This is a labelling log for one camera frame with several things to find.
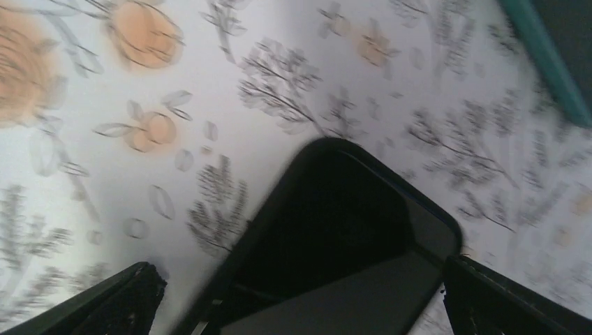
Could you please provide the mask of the floral patterned table mat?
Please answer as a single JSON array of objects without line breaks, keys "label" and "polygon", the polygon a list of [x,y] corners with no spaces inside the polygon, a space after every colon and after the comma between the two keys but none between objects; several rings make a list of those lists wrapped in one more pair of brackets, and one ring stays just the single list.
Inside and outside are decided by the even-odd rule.
[{"label": "floral patterned table mat", "polygon": [[186,226],[199,171],[227,157],[248,219],[339,133],[591,315],[591,132],[496,1],[2,1],[1,329],[152,258],[170,331],[223,257]]}]

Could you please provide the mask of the black smartphone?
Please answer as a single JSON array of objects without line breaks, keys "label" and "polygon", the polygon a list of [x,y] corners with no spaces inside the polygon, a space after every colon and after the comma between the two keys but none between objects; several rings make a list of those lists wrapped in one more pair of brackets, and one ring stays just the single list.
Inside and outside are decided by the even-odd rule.
[{"label": "black smartphone", "polygon": [[407,334],[462,244],[450,214],[368,151],[319,138],[172,331]]}]

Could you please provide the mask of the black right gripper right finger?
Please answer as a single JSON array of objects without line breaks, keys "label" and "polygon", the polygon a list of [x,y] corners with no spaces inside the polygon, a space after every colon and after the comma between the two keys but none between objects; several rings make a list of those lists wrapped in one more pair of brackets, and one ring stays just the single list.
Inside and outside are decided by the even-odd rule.
[{"label": "black right gripper right finger", "polygon": [[591,320],[467,258],[443,268],[454,334],[590,334]]}]

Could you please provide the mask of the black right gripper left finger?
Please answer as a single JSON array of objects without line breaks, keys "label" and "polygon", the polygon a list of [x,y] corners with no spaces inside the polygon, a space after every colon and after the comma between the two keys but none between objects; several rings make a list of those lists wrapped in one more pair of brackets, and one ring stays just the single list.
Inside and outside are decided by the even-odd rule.
[{"label": "black right gripper left finger", "polygon": [[147,335],[167,284],[155,265],[136,262],[2,333]]}]

